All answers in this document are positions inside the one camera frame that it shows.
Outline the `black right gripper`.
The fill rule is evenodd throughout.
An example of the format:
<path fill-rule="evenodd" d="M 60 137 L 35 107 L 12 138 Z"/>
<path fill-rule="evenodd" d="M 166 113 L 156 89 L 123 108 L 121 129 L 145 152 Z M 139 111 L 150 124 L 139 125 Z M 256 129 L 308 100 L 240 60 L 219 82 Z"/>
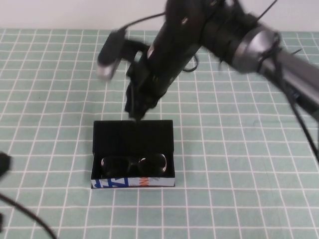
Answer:
<path fill-rule="evenodd" d="M 193 72 L 199 64 L 198 50 L 193 31 L 162 27 L 133 67 L 124 107 L 129 117 L 141 121 L 181 72 Z"/>

